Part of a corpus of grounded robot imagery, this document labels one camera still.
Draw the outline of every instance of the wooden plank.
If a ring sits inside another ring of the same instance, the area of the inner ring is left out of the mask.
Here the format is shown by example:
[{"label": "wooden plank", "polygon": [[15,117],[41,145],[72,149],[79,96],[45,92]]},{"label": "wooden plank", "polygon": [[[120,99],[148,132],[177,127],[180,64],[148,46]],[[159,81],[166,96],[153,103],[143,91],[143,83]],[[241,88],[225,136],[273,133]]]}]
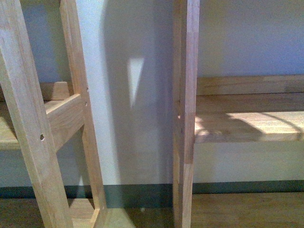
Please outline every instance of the wooden plank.
[{"label": "wooden plank", "polygon": [[[64,101],[49,101],[45,103],[56,151],[83,126],[82,108],[80,95],[73,95]],[[0,102],[0,110],[0,151],[20,150],[5,102]]]},{"label": "wooden plank", "polygon": [[189,228],[191,219],[199,3],[175,0],[173,9],[173,209],[177,228]]},{"label": "wooden plank", "polygon": [[71,228],[53,137],[18,0],[0,2],[0,83],[44,225]]},{"label": "wooden plank", "polygon": [[[73,87],[68,82],[40,83],[40,89],[44,101],[64,100],[74,94]],[[3,91],[0,86],[0,102],[4,101]]]},{"label": "wooden plank", "polygon": [[198,96],[195,143],[304,140],[304,93]]},{"label": "wooden plank", "polygon": [[46,110],[56,151],[84,125],[82,102],[76,94]]},{"label": "wooden plank", "polygon": [[193,195],[192,228],[301,228],[304,193]]},{"label": "wooden plank", "polygon": [[0,102],[0,151],[20,150],[19,142],[5,102]]},{"label": "wooden plank", "polygon": [[199,77],[197,95],[304,92],[304,75]]},{"label": "wooden plank", "polygon": [[86,79],[86,66],[75,0],[61,0],[60,13],[65,35],[67,55],[71,69],[74,92],[81,94],[84,107],[83,143],[88,167],[95,209],[100,209],[98,227],[103,227],[107,216],[105,191],[101,176],[95,128],[91,110],[89,88]]}]

